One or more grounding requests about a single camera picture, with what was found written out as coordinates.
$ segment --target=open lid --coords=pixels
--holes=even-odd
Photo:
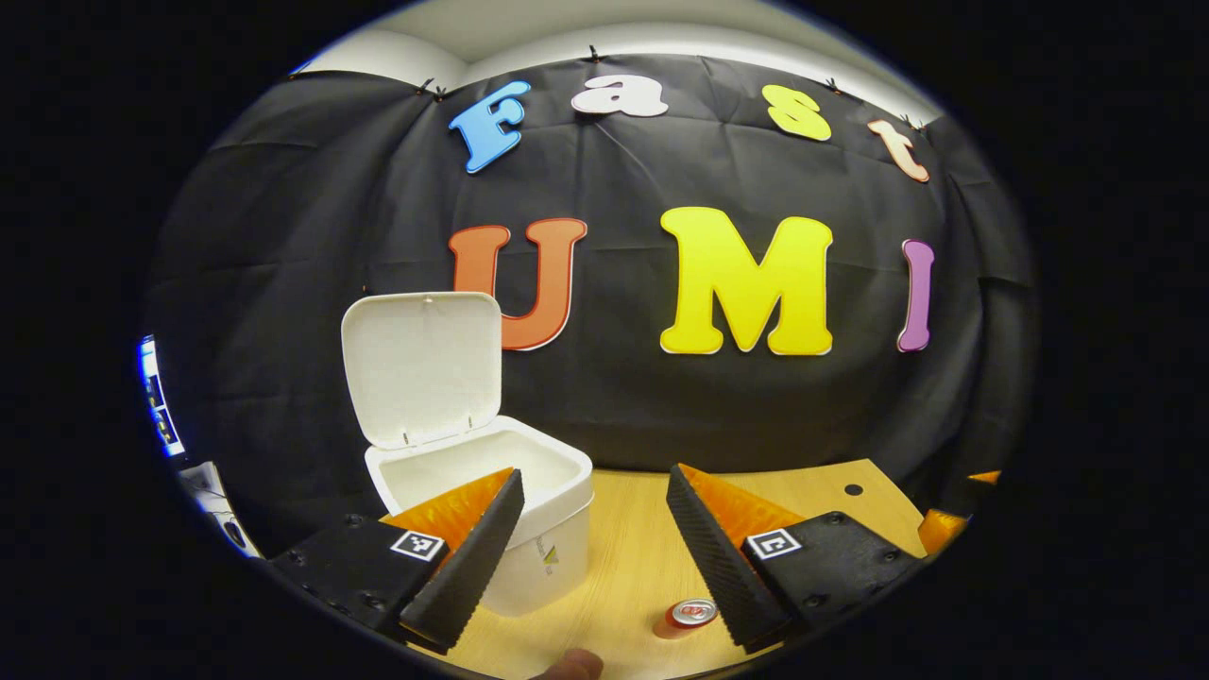
[[[484,293],[404,293],[354,302],[340,325],[361,432],[380,449],[481,427],[499,413],[499,304]]]

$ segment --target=red can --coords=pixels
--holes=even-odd
[[[675,640],[692,635],[718,617],[718,606],[713,600],[695,598],[676,603],[667,607],[664,616],[655,622],[655,635],[665,640]]]

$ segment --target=letter m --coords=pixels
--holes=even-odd
[[[777,300],[780,321],[769,333],[775,355],[826,355],[827,247],[832,232],[821,221],[792,217],[781,221],[759,264],[722,211],[673,208],[660,224],[679,244],[676,323],[659,345],[676,355],[712,355],[722,348],[713,327],[713,296],[744,352],[759,341]]]

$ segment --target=blue letter f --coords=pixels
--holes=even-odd
[[[458,114],[450,122],[450,129],[458,128],[465,145],[470,149],[470,160],[465,162],[465,172],[474,174],[491,161],[494,161],[521,140],[517,131],[504,132],[499,123],[516,125],[525,117],[525,108],[516,94],[528,92],[530,85],[523,80],[514,80],[486,98],[480,99],[469,109]],[[492,111],[492,104],[498,105]]]

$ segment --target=sticker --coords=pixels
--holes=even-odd
[[[391,549],[423,561],[433,561],[433,557],[440,552],[445,544],[444,538],[429,536],[418,531],[407,531],[391,546]]]
[[[571,108],[585,114],[658,116],[667,113],[660,99],[664,86],[641,75],[602,75],[584,83],[589,90],[571,99]]]
[[[890,151],[890,157],[893,159],[898,169],[907,173],[907,177],[914,179],[915,181],[927,181],[927,168],[916,163],[915,159],[910,156],[910,149],[913,149],[910,139],[899,134],[898,131],[896,131],[895,127],[886,121],[873,121],[869,123],[869,129],[872,129],[874,134],[881,137],[881,142],[885,143],[886,149]]]
[[[523,80],[514,80],[475,102],[474,105],[450,121],[450,129],[459,131],[470,150],[470,160],[465,162],[465,172],[474,174],[481,171],[491,161],[520,144],[520,132],[515,129],[504,132],[499,126],[505,122],[517,125],[525,120],[525,106],[514,97],[528,91],[530,83]]]
[[[818,115],[818,104],[805,92],[780,85],[765,85],[760,94],[773,104],[768,109],[768,115],[785,132],[816,142],[831,139],[831,126]]]
[[[899,352],[918,352],[927,347],[927,307],[932,295],[932,263],[936,255],[922,241],[903,241],[903,257],[909,267],[910,288],[907,294],[907,323],[898,334]]]
[[[759,264],[730,218],[715,208],[673,208],[660,219],[679,243],[676,323],[659,336],[673,355],[712,355],[722,348],[713,327],[713,296],[735,344],[750,352],[777,302],[776,328],[768,335],[774,355],[826,355],[827,248],[831,229],[818,220],[786,218]]]
[[[747,544],[752,547],[760,560],[792,553],[800,549],[802,543],[793,540],[785,529],[774,529],[764,534],[747,537]]]
[[[503,315],[503,348],[530,351],[554,341],[571,317],[575,242],[588,234],[577,219],[544,219],[525,231],[537,243],[537,296],[525,316]],[[503,226],[473,226],[450,238],[453,289],[496,294],[496,257],[511,238]]]

